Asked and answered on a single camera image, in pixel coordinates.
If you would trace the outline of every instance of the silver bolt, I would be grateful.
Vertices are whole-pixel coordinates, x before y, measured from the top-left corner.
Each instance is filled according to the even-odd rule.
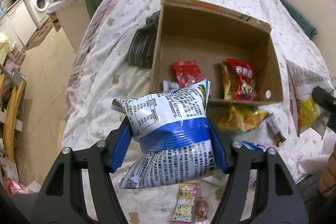
[[[99,142],[97,142],[97,146],[98,147],[104,147],[105,145],[106,145],[105,141],[99,141]]]
[[[62,149],[63,154],[68,154],[70,151],[71,151],[70,147],[65,147],[65,148]]]
[[[233,142],[232,145],[235,148],[241,148],[241,146],[242,146],[242,144],[240,142]]]
[[[270,153],[271,155],[275,155],[277,153],[277,151],[274,148],[270,148],[268,150],[268,153]]]

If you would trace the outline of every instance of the floor mat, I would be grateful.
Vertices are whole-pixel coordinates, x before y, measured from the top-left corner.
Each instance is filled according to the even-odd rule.
[[[34,34],[31,36],[31,38],[27,43],[26,50],[29,50],[41,44],[52,28],[53,28],[53,22],[49,18],[43,24],[43,26],[39,30],[36,30]]]

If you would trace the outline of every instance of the white cabinet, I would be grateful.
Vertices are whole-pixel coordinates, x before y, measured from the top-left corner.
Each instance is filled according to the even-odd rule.
[[[4,14],[0,19],[0,32],[6,35],[9,39],[9,46],[12,47],[15,43],[16,48],[21,51],[23,44],[14,31],[14,27],[9,21],[7,14]]]
[[[19,0],[7,12],[7,16],[20,41],[23,45],[26,45],[37,28],[23,0]]]

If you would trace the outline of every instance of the bed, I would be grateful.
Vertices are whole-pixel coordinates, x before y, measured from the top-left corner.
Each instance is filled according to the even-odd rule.
[[[129,66],[127,52],[137,29],[146,18],[160,9],[161,0],[103,0],[85,33],[69,79],[67,126],[62,146],[73,150],[88,148],[105,139],[116,129],[124,115],[110,109],[115,98],[136,98],[148,94],[150,70]],[[300,138],[296,136],[289,110],[288,75],[284,58],[318,71],[330,80],[330,75],[315,44],[290,17],[279,0],[202,0],[221,5],[268,22],[278,57],[284,101],[263,107],[273,112],[287,139],[278,151],[295,182],[305,177],[298,160],[321,153],[324,140],[313,129]],[[272,143],[266,125],[241,136],[246,141],[267,145]],[[142,155],[140,146],[132,141],[122,167],[111,174],[114,185],[132,163]],[[227,176],[216,171],[213,176],[196,180],[209,203],[210,218],[223,194]],[[96,219],[88,175],[83,171],[83,186],[88,214]],[[130,223],[169,223],[176,205],[179,185],[151,189],[119,189],[115,187],[121,207]],[[253,203],[253,185],[249,187],[242,219],[247,218]]]

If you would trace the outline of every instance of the floor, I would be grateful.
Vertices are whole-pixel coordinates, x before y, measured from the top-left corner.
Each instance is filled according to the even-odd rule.
[[[66,88],[76,54],[63,29],[52,29],[41,45],[26,52],[21,72],[27,86],[21,133],[14,151],[20,182],[43,183],[58,151],[60,121],[67,115]]]

